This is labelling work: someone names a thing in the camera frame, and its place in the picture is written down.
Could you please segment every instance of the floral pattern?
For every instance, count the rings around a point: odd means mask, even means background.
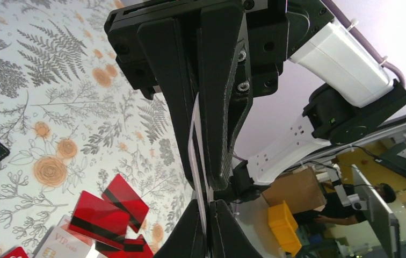
[[[140,233],[154,252],[190,201],[164,98],[131,88],[103,31],[121,7],[0,0],[0,255],[34,251],[81,191],[100,195],[116,174],[150,207]]]

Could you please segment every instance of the yellow bin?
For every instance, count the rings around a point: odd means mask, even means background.
[[[280,247],[292,256],[296,256],[302,244],[296,235],[298,224],[285,201],[268,208],[268,224]]]

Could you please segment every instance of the person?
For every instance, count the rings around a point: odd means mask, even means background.
[[[330,182],[323,182],[323,185],[333,189]],[[351,184],[343,184],[347,195],[355,194],[355,186]],[[386,203],[392,203],[396,200],[396,193],[393,188],[385,183],[373,186],[379,195]],[[352,206],[344,207],[336,192],[325,194],[327,204],[321,211],[305,211],[293,214],[298,225],[306,225],[312,223],[332,223],[337,225],[353,225],[366,220],[362,211],[355,210]]]

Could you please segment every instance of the black hair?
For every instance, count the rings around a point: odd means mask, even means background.
[[[389,184],[380,184],[383,188],[383,193],[385,194],[383,196],[383,200],[385,200],[386,203],[392,203],[396,200],[396,192],[394,189],[389,185]]]

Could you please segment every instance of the tablecloth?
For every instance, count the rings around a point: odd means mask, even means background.
[[[103,32],[120,1],[0,0],[0,255],[32,252],[82,190],[121,174],[153,251],[191,197],[166,102],[131,89]]]

